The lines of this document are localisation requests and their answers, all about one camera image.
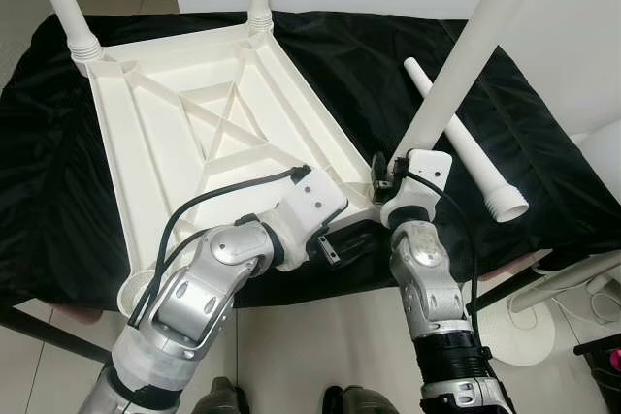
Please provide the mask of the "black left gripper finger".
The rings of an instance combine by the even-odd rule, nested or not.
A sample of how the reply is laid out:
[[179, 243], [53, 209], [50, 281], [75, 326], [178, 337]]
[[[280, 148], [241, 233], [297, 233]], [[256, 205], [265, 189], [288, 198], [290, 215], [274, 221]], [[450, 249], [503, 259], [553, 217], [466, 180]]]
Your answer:
[[377, 250], [385, 245], [385, 228], [376, 222], [359, 222], [339, 229], [340, 250]]

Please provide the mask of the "white plastic children table top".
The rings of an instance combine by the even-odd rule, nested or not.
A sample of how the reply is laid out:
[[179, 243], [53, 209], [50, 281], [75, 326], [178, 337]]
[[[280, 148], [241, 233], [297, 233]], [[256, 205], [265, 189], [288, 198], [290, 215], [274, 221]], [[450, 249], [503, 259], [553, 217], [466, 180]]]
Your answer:
[[248, 25], [106, 47], [85, 64], [127, 246], [129, 315], [182, 203], [307, 165], [347, 196], [333, 231], [377, 219], [370, 165], [271, 33]]

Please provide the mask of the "black metal table leg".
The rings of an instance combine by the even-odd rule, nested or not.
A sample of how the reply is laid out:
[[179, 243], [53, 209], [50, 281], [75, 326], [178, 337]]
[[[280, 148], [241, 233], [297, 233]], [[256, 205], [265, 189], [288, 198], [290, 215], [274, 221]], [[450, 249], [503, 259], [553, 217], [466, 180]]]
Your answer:
[[494, 271], [491, 275], [492, 278], [500, 278], [505, 273], [508, 273], [508, 277], [498, 282], [487, 293], [473, 298], [469, 304], [466, 304], [467, 312], [475, 312], [491, 306], [493, 303], [501, 302], [502, 299], [519, 293], [524, 287], [531, 286], [533, 282], [541, 278], [541, 273], [534, 271], [538, 264], [539, 259], [528, 260], [528, 262], [513, 262], [499, 271]]
[[50, 346], [65, 349], [65, 351], [99, 362], [99, 364], [107, 364], [111, 360], [110, 352], [106, 348], [99, 347], [78, 335], [67, 333], [65, 330], [58, 329], [48, 322], [27, 315], [21, 309], [11, 306], [0, 306], [0, 327], [40, 340]]

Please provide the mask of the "black cloth table cover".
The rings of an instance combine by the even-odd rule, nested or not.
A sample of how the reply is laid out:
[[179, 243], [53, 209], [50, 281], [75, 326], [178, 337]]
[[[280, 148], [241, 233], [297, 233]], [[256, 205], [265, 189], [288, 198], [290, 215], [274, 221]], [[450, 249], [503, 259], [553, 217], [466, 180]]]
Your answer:
[[[274, 21], [280, 46], [365, 160], [394, 151], [421, 103], [403, 61], [435, 76], [463, 28], [461, 20], [336, 12], [278, 12]], [[621, 206], [505, 51], [489, 59], [458, 116], [529, 208], [494, 222], [470, 176], [454, 170], [447, 191], [466, 218], [438, 220], [452, 253], [462, 253], [470, 231], [488, 273], [537, 250], [620, 245]], [[115, 309], [128, 271], [89, 85], [56, 16], [46, 16], [0, 90], [0, 306], [37, 299]]]

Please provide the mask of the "grey robot right leg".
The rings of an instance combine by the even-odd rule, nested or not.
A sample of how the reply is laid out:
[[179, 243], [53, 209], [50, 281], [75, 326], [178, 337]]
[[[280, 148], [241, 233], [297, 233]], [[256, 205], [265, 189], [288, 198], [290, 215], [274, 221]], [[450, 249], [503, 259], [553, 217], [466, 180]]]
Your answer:
[[322, 414], [400, 414], [400, 411], [373, 389], [330, 386], [322, 398]]

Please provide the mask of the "grey robot leg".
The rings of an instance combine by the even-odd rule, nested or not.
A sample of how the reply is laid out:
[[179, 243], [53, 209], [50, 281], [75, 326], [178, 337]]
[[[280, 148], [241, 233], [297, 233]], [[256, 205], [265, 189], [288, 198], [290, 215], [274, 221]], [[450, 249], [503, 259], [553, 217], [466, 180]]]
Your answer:
[[191, 414], [251, 414], [245, 391], [227, 377], [216, 377], [212, 380], [212, 387], [204, 395]]
[[400, 411], [373, 389], [330, 386], [322, 398], [322, 414], [400, 414]]

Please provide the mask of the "white standing fan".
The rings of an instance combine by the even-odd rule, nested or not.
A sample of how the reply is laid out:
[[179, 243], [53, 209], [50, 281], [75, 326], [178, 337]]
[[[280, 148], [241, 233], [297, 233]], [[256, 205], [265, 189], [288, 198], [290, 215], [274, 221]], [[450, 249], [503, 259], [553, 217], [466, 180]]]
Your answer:
[[[603, 180], [613, 197], [620, 197], [621, 121], [607, 123], [590, 134], [575, 135], [573, 142]], [[499, 302], [480, 309], [480, 329], [485, 346], [494, 358], [509, 366], [535, 366], [553, 352], [556, 339], [553, 312], [546, 302], [564, 291], [618, 276], [620, 255], [589, 256], [585, 265], [554, 271], [549, 278], [536, 273], [532, 284], [519, 286]]]

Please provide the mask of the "grey robot left leg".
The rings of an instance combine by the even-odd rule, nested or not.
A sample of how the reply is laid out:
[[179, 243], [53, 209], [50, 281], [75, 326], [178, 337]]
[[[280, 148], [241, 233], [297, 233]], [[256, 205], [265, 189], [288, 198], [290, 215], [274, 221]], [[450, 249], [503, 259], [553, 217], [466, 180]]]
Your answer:
[[204, 395], [191, 414], [251, 414], [245, 391], [227, 377], [216, 377], [212, 380], [212, 387]]

